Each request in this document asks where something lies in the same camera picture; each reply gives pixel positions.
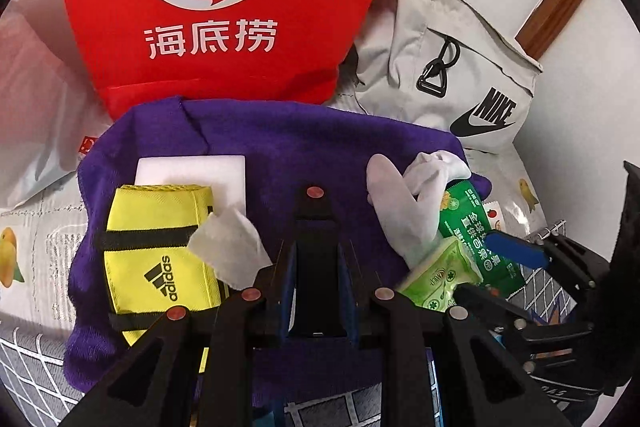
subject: adidas logo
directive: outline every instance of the adidas logo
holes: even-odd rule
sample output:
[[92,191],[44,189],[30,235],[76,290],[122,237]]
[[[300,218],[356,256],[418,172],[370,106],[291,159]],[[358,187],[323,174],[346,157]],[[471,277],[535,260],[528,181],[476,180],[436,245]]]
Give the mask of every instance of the adidas logo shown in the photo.
[[174,273],[171,271],[171,258],[168,255],[162,257],[162,263],[156,264],[145,273],[145,279],[159,289],[165,297],[169,297],[174,302],[178,300]]
[[516,103],[513,100],[492,87],[487,96],[484,97],[484,100],[478,105],[478,108],[476,108],[474,116],[484,121],[504,126],[515,107]]

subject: purple towel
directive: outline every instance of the purple towel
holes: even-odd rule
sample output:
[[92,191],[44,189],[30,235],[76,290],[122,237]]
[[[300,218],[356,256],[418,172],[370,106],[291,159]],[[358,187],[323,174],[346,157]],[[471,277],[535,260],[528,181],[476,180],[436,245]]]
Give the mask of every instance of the purple towel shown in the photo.
[[[77,318],[66,345],[67,380],[88,391],[127,347],[109,325],[102,256],[92,245],[106,227],[116,188],[134,182],[139,158],[244,155],[247,217],[272,259],[290,225],[297,190],[305,183],[321,185],[360,263],[393,286],[407,268],[367,203],[367,162],[382,153],[403,172],[418,152],[440,149],[465,158],[452,134],[301,103],[168,98],[132,108],[78,169],[89,229],[69,273]],[[487,179],[474,175],[472,181],[482,198],[489,195]],[[380,381],[379,353],[353,350],[343,339],[288,344],[256,353],[256,405],[331,396]]]

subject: white tissue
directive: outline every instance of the white tissue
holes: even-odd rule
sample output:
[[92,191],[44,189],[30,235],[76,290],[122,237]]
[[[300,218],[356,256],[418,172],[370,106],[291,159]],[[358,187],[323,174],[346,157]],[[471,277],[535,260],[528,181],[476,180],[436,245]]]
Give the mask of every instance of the white tissue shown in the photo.
[[419,153],[404,176],[382,154],[367,165],[367,190],[386,240],[410,269],[433,249],[440,202],[447,184],[471,177],[469,167],[448,151]]
[[258,231],[235,207],[220,216],[209,214],[191,235],[187,248],[235,290],[249,288],[258,270],[271,266]]
[[246,214],[244,156],[140,158],[135,184],[211,187],[217,216],[230,207]]

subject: green packet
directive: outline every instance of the green packet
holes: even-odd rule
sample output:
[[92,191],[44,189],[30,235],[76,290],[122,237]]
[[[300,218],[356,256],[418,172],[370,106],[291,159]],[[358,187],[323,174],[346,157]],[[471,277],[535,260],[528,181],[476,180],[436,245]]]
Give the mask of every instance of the green packet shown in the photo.
[[398,287],[398,291],[422,308],[443,312],[453,306],[453,290],[458,284],[479,284],[482,276],[456,237],[444,239],[436,250],[418,264]]
[[508,298],[525,284],[516,263],[487,250],[484,237],[491,230],[482,202],[467,180],[448,188],[440,205],[440,225],[444,237],[455,236],[478,264],[482,283],[492,293]]

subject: light green jelly package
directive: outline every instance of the light green jelly package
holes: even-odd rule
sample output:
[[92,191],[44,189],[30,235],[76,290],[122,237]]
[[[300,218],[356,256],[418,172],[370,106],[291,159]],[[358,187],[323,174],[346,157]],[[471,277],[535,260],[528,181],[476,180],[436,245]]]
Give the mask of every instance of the light green jelly package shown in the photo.
[[448,188],[440,206],[440,233],[457,237],[465,252],[476,261],[482,283],[494,295],[510,297],[525,284],[517,263],[496,255],[484,245],[484,236],[491,230],[480,197],[469,181]]
[[482,276],[460,240],[449,237],[411,271],[398,291],[417,306],[443,312],[455,304],[453,290],[464,282],[479,284]]

